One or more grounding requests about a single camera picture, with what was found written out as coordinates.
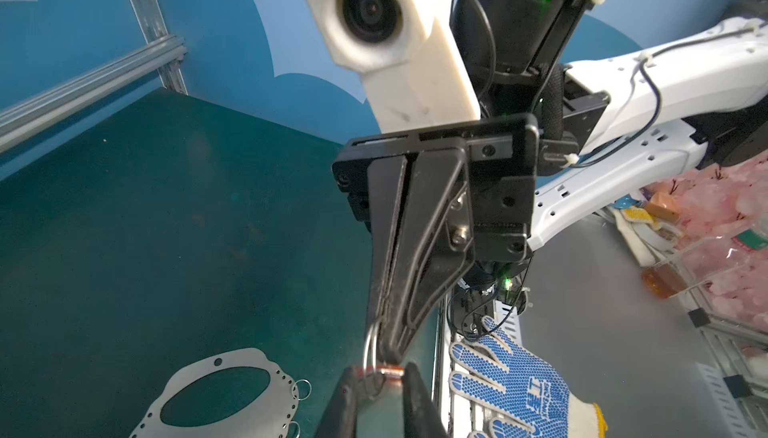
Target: work glove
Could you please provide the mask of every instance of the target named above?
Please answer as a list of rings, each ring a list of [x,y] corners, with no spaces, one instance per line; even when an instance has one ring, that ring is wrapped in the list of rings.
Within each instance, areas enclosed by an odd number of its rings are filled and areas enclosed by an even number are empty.
[[[496,327],[488,316],[482,325],[486,331]],[[514,343],[501,328],[477,341],[451,344],[450,354],[472,373],[451,373],[451,390],[499,414],[486,430],[492,438],[605,437],[608,425],[600,407],[573,396],[549,363]]]

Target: camera lens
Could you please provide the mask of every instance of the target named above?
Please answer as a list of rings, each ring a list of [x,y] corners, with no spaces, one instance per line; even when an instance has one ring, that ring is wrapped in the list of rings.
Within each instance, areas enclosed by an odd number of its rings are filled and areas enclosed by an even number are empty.
[[[352,35],[371,44],[390,38],[400,20],[395,0],[341,0],[342,14]]]

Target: gray floor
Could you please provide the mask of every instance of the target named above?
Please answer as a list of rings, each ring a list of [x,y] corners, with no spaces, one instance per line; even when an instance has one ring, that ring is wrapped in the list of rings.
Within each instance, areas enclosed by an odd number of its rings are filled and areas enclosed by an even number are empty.
[[[609,436],[728,436],[695,363],[714,365],[685,311],[640,282],[619,233],[590,216],[537,251],[522,340],[581,400],[602,408]]]

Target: black cable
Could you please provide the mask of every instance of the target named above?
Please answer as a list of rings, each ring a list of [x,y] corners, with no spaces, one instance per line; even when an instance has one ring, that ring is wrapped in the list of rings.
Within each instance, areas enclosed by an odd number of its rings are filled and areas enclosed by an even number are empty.
[[[491,112],[488,111],[488,105],[482,100],[478,100],[478,103],[480,104],[480,117],[491,118]]]
[[[480,284],[477,284],[477,285],[470,285],[466,289],[462,290],[461,295],[468,295],[471,291],[475,291],[475,290],[487,289],[489,286],[493,286],[495,283],[496,283],[496,279],[493,279],[493,281],[486,281],[485,283],[480,283]],[[456,298],[456,293],[452,294],[451,295],[451,299],[448,300],[448,309],[447,309],[447,313],[448,314],[451,313],[451,304],[453,303],[453,300],[455,298]],[[448,325],[450,326],[451,330],[456,331],[457,333],[459,333],[458,329],[453,324],[453,318],[452,317],[448,317]]]
[[[493,291],[493,293],[490,293],[490,294],[488,294],[488,298],[487,298],[487,299],[485,299],[485,300],[484,300],[484,301],[483,301],[483,302],[482,302],[480,305],[478,305],[478,306],[476,306],[474,309],[472,309],[472,311],[470,311],[469,313],[467,313],[467,315],[466,315],[466,316],[468,316],[468,317],[469,317],[469,316],[472,316],[472,315],[474,315],[474,314],[475,314],[475,311],[477,311],[477,310],[479,310],[479,309],[483,308],[485,305],[487,305],[488,303],[491,303],[492,301],[494,301],[494,300],[496,299],[496,297],[498,297],[498,291],[499,291],[499,289],[500,289],[500,288],[498,287],[498,283],[495,283],[495,284],[494,284],[494,286],[496,287],[496,289]]]
[[[504,323],[507,322],[509,317],[512,316],[512,310],[514,309],[514,304],[517,303],[518,300],[520,299],[520,295],[523,292],[523,285],[525,284],[525,279],[528,277],[528,270],[531,269],[531,263],[533,263],[533,255],[531,255],[531,260],[528,262],[528,267],[525,269],[525,272],[523,273],[522,280],[520,280],[520,288],[518,289],[518,292],[516,294],[514,294],[514,300],[512,301],[512,305],[509,305],[509,311],[507,312],[507,315],[494,328],[492,328],[491,330],[488,330],[488,331],[484,331],[481,334],[473,334],[473,335],[465,334],[463,331],[460,331],[460,330],[456,329],[456,326],[453,324],[452,317],[450,319],[448,319],[448,327],[451,328],[452,331],[455,331],[456,333],[459,333],[459,334],[463,335],[469,341],[479,340],[480,338],[488,336],[491,333],[493,333],[494,331],[496,331],[499,328],[501,328],[502,325],[504,325]],[[452,301],[453,301],[453,297],[451,297],[451,299],[448,301],[448,310],[447,310],[447,312],[450,312],[450,305],[451,305]]]
[[[565,95],[565,67],[554,64],[554,71],[542,89],[541,107],[539,108],[539,128],[543,129],[542,138],[560,140],[563,138],[563,98]]]
[[[480,100],[482,97],[485,96],[488,90],[491,89],[491,85],[493,84],[493,75],[496,71],[496,40],[493,37],[491,22],[488,21],[488,16],[485,14],[485,10],[483,10],[483,7],[480,1],[469,0],[469,3],[472,4],[472,7],[475,9],[475,12],[477,12],[478,17],[480,17],[480,21],[483,22],[483,25],[485,27],[485,32],[488,35],[488,49],[490,51],[489,55],[491,57],[491,59],[489,60],[490,63],[488,68],[488,78],[485,80],[485,85],[483,85],[483,88],[480,89],[480,93],[477,95],[478,100]]]
[[[612,145],[614,145],[616,142],[618,142],[621,139],[620,136],[617,136],[616,138],[609,140],[608,142],[603,143],[599,147],[592,150],[590,153],[584,156],[584,159],[591,158],[595,155],[598,155],[603,152],[603,150],[609,149]]]
[[[760,26],[760,28],[762,28],[765,24],[768,24],[768,21],[763,22],[762,25]],[[659,55],[666,54],[668,51],[671,51],[671,50],[677,50],[678,48],[691,47],[693,45],[704,44],[706,42],[715,41],[715,40],[722,40],[722,39],[728,38],[728,37],[740,37],[741,35],[743,35],[745,33],[748,33],[750,31],[752,31],[752,30],[751,29],[735,30],[735,31],[731,31],[731,32],[728,32],[728,33],[725,33],[725,34],[717,34],[717,35],[712,35],[711,37],[698,38],[696,40],[689,40],[689,41],[679,42],[679,43],[676,43],[676,44],[671,44],[668,47],[656,50],[650,56],[652,58],[656,58]],[[605,155],[601,155],[598,158],[590,160],[588,162],[576,163],[574,165],[571,165],[570,168],[586,168],[586,167],[594,165],[596,163],[600,163],[603,160],[607,159],[609,156],[612,156],[615,153],[617,153],[620,149],[622,149],[625,146],[627,146],[630,143],[632,143],[640,135],[642,135],[643,133],[647,132],[648,129],[651,126],[654,126],[654,123],[656,123],[656,120],[659,118],[659,115],[661,114],[661,92],[659,91],[658,87],[656,86],[656,83],[648,76],[648,71],[645,68],[645,65],[648,62],[648,59],[649,58],[643,59],[640,62],[640,64],[638,65],[638,70],[640,71],[640,74],[643,76],[645,81],[648,82],[648,86],[650,87],[651,91],[653,91],[654,96],[656,97],[656,108],[654,110],[653,116],[651,116],[650,120],[648,120],[648,123],[646,123],[645,126],[643,126],[643,128],[639,129],[638,132],[635,135],[633,135],[630,138],[624,140],[622,143],[620,143],[618,146],[616,146],[616,148],[611,149]]]
[[[581,5],[581,11],[579,11],[580,14],[583,14],[587,9],[587,1],[585,0],[584,3]],[[568,29],[568,33],[565,35],[564,40],[558,47],[558,51],[554,54],[554,57],[552,58],[552,62],[550,62],[549,67],[547,68],[546,75],[544,76],[544,79],[542,80],[542,84],[539,85],[538,89],[536,90],[536,93],[533,96],[533,101],[531,102],[531,107],[528,107],[528,112],[533,113],[533,110],[536,108],[536,105],[538,104],[538,98],[542,96],[542,92],[544,91],[544,88],[547,86],[547,82],[549,81],[549,78],[552,76],[552,70],[557,67],[558,61],[560,61],[560,57],[563,54],[563,50],[565,50],[565,44],[571,39],[571,34],[576,30],[576,26],[578,25],[578,20],[574,20],[573,23],[571,23],[571,27]]]
[[[466,290],[463,290],[462,291],[462,295],[468,295],[470,292],[472,292],[474,290],[482,290],[483,287],[486,287],[486,286],[489,286],[489,285],[490,284],[488,284],[488,283],[482,284],[482,285],[473,285],[473,286],[467,288]],[[456,298],[456,295],[457,295],[456,293],[453,293],[451,295],[451,299],[448,300],[448,307],[446,309],[446,321],[448,322],[448,328],[451,330],[451,332],[458,333],[458,334],[464,334],[464,331],[459,330],[458,327],[456,327],[456,324],[453,322],[453,311],[452,311],[453,307],[452,307],[452,305],[453,305],[454,299]]]

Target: green table surface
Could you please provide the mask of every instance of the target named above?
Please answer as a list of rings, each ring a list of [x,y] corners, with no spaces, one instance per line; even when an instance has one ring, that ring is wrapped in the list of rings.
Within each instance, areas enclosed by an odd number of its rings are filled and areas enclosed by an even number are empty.
[[[312,382],[312,436],[365,334],[371,240],[339,149],[160,89],[0,182],[0,436],[128,436],[176,370],[243,347]],[[435,326],[410,352],[427,384]],[[198,385],[163,419],[227,416],[266,378]],[[400,433],[382,403],[364,436]]]

